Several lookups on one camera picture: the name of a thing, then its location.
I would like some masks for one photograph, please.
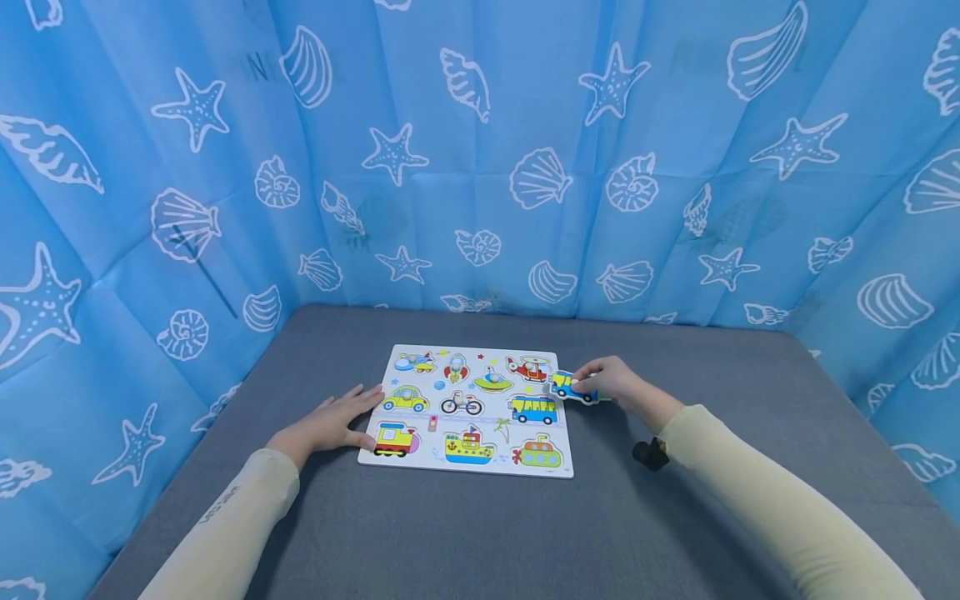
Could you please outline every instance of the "starfish print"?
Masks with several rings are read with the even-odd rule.
[[[10,330],[0,339],[0,369],[23,358],[48,335],[80,343],[70,309],[82,286],[79,279],[60,281],[46,244],[36,243],[30,282],[23,287],[0,287],[0,312],[10,319]]]
[[[698,257],[701,264],[709,269],[707,276],[703,278],[700,285],[707,285],[714,281],[719,281],[727,286],[731,292],[736,290],[736,277],[742,273],[753,273],[759,271],[759,265],[741,265],[740,257],[743,255],[743,249],[737,248],[723,258],[716,258],[708,254],[702,254]]]
[[[150,113],[161,119],[186,121],[190,127],[190,150],[197,153],[204,144],[207,131],[230,133],[230,127],[220,116],[220,100],[224,97],[227,84],[216,80],[206,89],[200,89],[183,69],[177,67],[175,72],[183,91],[183,100],[156,105],[150,109]]]
[[[420,260],[419,258],[411,260],[410,255],[407,254],[406,246],[400,246],[396,250],[396,256],[378,254],[376,259],[390,267],[390,281],[400,281],[404,277],[410,277],[420,285],[423,285],[420,269],[433,266],[433,263],[429,260]]]
[[[780,164],[780,181],[786,181],[805,160],[824,164],[836,162],[840,155],[824,148],[824,142],[846,121],[847,113],[842,112],[817,127],[806,129],[801,127],[800,121],[790,117],[786,120],[786,131],[780,141],[751,156],[750,161],[759,162],[766,158],[775,160]]]
[[[365,169],[383,167],[390,171],[394,185],[400,187],[403,185],[403,167],[425,167],[430,164],[426,156],[410,154],[410,136],[413,132],[414,126],[410,123],[404,125],[395,137],[387,137],[381,130],[371,127],[370,134],[376,143],[376,150],[360,166]]]
[[[627,95],[630,88],[650,69],[650,63],[642,60],[637,66],[626,68],[623,65],[623,51],[620,42],[614,42],[607,58],[607,72],[603,75],[584,73],[577,80],[583,87],[593,90],[593,106],[587,114],[584,125],[589,127],[605,110],[609,110],[622,119],[627,111]]]
[[[147,409],[147,414],[143,416],[143,421],[139,427],[134,427],[133,423],[126,419],[123,420],[123,443],[126,446],[123,454],[110,463],[107,468],[97,473],[97,476],[90,482],[91,486],[109,481],[124,471],[129,471],[133,476],[134,487],[140,485],[143,469],[147,464],[147,456],[167,441],[163,436],[155,436],[150,430],[150,427],[154,424],[155,416],[156,402]]]

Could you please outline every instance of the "white puzzle board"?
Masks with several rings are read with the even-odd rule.
[[[546,395],[557,355],[398,344],[362,465],[573,477],[562,400]]]

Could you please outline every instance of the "gray tabletop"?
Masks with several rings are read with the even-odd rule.
[[[570,369],[619,354],[836,503],[927,600],[960,594],[960,530],[787,335],[314,305],[276,337],[90,597],[135,598],[251,452],[324,397],[379,382],[394,344],[541,349]],[[689,473],[633,461],[651,437],[637,420],[572,403],[567,426],[571,480],[314,456],[248,598],[799,597]]]

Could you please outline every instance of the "cream sleeve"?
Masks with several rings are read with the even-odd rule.
[[[254,452],[183,538],[140,600],[241,600],[263,546],[300,491],[300,472],[276,450]]]
[[[804,599],[922,600],[856,523],[704,406],[684,408],[660,439],[786,568]]]

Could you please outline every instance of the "bus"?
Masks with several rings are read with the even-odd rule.
[[[544,425],[557,422],[557,402],[547,396],[514,396],[510,399],[514,420],[525,423],[539,420]]]

